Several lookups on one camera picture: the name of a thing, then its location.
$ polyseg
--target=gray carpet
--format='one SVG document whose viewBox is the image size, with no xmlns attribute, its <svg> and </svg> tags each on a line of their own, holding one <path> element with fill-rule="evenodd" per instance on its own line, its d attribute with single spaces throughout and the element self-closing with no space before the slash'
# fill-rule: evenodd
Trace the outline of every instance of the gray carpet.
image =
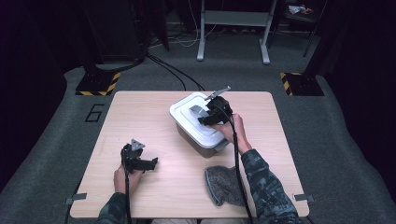
<svg viewBox="0 0 396 224">
<path fill-rule="evenodd" d="M 323 97 L 288 96 L 280 72 L 303 72 L 318 40 L 303 58 L 307 39 L 281 34 L 269 49 L 271 64 L 263 65 L 256 35 L 211 37 L 205 60 L 196 61 L 198 43 L 178 43 L 167 52 L 149 52 L 172 64 L 205 87 L 232 91 L 269 91 L 287 136 L 290 150 L 315 223 L 394 223 L 396 206 L 378 172 L 366 162 L 346 130 L 342 111 L 323 77 L 317 80 Z M 117 67 L 111 64 L 105 67 Z M 73 194 L 83 177 L 96 138 L 110 107 L 110 96 L 76 96 L 82 68 L 65 74 L 68 89 L 51 123 L 28 158 L 0 195 L 0 223 L 63 223 L 64 199 Z M 188 91 L 197 86 L 183 77 Z M 146 59 L 122 72 L 115 91 L 183 91 L 182 84 L 165 69 Z M 93 105 L 103 113 L 98 122 L 85 122 Z M 93 223 L 69 218 L 68 223 Z"/>
</svg>

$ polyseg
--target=white plastic container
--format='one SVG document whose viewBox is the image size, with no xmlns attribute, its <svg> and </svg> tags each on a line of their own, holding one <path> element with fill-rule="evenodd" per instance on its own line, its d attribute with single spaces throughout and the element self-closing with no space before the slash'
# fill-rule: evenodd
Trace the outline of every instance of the white plastic container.
<svg viewBox="0 0 396 224">
<path fill-rule="evenodd" d="M 198 121 L 201 116 L 191 110 L 194 106 L 200 106 L 203 110 L 208 110 L 206 97 L 203 93 L 195 92 L 171 105 L 169 111 L 177 123 L 177 130 L 180 135 L 199 154 L 209 158 L 217 151 L 225 148 L 229 142 L 221 132 L 201 124 Z"/>
</svg>

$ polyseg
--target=gray cloth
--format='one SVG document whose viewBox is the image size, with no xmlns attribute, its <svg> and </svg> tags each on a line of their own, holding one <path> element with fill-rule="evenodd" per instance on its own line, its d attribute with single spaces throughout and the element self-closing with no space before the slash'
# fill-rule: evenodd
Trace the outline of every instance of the gray cloth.
<svg viewBox="0 0 396 224">
<path fill-rule="evenodd" d="M 238 206 L 245 206 L 244 199 L 238 185 L 235 167 L 207 167 L 205 169 L 205 182 L 209 195 L 216 206 L 222 206 L 224 202 Z"/>
</svg>

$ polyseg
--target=camouflage uniform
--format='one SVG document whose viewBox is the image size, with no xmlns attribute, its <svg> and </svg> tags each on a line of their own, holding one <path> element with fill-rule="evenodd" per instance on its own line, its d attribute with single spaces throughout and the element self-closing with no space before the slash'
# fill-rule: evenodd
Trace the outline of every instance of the camouflage uniform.
<svg viewBox="0 0 396 224">
<path fill-rule="evenodd" d="M 260 223 L 303 223 L 279 179 L 259 152 L 251 149 L 241 156 L 241 161 Z"/>
</svg>

